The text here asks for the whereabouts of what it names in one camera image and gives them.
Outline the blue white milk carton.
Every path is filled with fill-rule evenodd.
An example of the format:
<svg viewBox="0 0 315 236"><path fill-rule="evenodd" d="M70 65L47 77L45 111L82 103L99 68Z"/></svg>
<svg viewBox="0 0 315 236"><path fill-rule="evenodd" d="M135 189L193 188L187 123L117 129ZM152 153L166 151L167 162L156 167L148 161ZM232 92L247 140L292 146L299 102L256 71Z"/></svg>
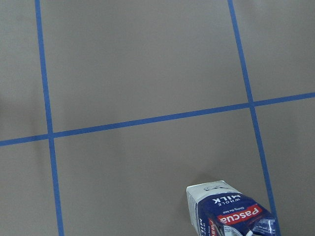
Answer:
<svg viewBox="0 0 315 236"><path fill-rule="evenodd" d="M223 180L186 188L191 224L199 236L277 236L275 217Z"/></svg>

